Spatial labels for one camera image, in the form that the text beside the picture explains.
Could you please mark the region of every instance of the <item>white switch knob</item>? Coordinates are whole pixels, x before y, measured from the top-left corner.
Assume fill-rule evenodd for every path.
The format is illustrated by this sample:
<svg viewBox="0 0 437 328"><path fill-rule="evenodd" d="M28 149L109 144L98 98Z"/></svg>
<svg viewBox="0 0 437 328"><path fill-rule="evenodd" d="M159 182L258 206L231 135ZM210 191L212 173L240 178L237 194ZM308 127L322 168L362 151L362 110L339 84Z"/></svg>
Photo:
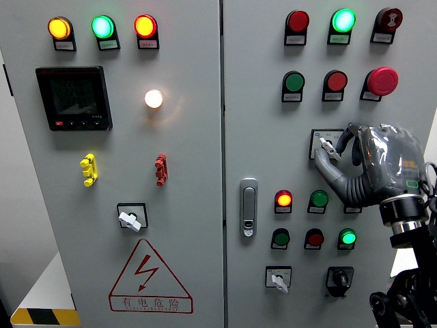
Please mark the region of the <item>white switch knob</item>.
<svg viewBox="0 0 437 328"><path fill-rule="evenodd" d="M284 294L288 294L287 285L284 284L284 281L281 277L272 275L272 282L281 292L283 292Z"/></svg>
<svg viewBox="0 0 437 328"><path fill-rule="evenodd" d="M133 214L128 215L125 212L121 212L118 219L120 222L125 223L127 228L132 229L135 232L138 232L141 228L141 223L137 221L137 217Z"/></svg>

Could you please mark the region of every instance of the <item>yellow indicator light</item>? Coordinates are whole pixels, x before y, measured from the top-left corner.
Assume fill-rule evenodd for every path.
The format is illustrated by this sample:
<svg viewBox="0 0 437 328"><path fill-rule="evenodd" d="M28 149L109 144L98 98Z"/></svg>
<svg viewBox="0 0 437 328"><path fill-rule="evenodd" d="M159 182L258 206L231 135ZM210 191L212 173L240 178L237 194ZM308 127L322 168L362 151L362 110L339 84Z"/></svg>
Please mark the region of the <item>yellow indicator light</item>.
<svg viewBox="0 0 437 328"><path fill-rule="evenodd" d="M141 38L150 38L156 32L156 21L150 15L138 16L135 20L135 31Z"/></svg>
<svg viewBox="0 0 437 328"><path fill-rule="evenodd" d="M64 40L71 34L70 22L64 17L53 17L48 22L48 32L57 40Z"/></svg>
<svg viewBox="0 0 437 328"><path fill-rule="evenodd" d="M280 195L278 197L278 204L281 206L289 206L292 202L290 195Z"/></svg>
<svg viewBox="0 0 437 328"><path fill-rule="evenodd" d="M163 103L164 97L159 90L150 90L145 94L144 101L151 108L158 108Z"/></svg>

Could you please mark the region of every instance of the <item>yellow and black hazard stripe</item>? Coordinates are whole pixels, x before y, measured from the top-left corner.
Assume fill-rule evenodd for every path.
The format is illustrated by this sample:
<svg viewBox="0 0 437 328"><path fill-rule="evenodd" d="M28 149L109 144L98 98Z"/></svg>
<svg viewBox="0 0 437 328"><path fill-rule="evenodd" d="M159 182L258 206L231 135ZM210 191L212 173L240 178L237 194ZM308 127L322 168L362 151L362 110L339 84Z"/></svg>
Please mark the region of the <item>yellow and black hazard stripe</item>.
<svg viewBox="0 0 437 328"><path fill-rule="evenodd" d="M81 326L76 310L17 309L11 317L14 325Z"/></svg>

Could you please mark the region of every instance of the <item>triangular warning sign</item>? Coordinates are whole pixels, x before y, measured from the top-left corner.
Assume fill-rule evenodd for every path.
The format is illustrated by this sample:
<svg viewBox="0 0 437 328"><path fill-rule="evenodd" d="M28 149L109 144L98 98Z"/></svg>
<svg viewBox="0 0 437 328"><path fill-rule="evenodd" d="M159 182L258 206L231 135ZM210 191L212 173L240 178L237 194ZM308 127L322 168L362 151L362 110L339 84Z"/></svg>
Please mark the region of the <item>triangular warning sign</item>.
<svg viewBox="0 0 437 328"><path fill-rule="evenodd" d="M193 313L193 298L145 239L140 239L109 294L115 312Z"/></svg>

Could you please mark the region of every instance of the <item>red terminal connector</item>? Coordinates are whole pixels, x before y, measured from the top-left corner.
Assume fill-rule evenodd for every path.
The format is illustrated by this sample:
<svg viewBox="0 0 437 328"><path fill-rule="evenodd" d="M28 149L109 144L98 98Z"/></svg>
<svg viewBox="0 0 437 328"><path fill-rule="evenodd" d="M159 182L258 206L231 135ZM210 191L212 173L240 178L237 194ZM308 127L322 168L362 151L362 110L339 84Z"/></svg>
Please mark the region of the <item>red terminal connector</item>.
<svg viewBox="0 0 437 328"><path fill-rule="evenodd" d="M169 178L169 172L167 171L167 157L165 154L159 154L158 158L155 161L156 167L156 177L158 181L156 181L156 185L158 187L162 187Z"/></svg>

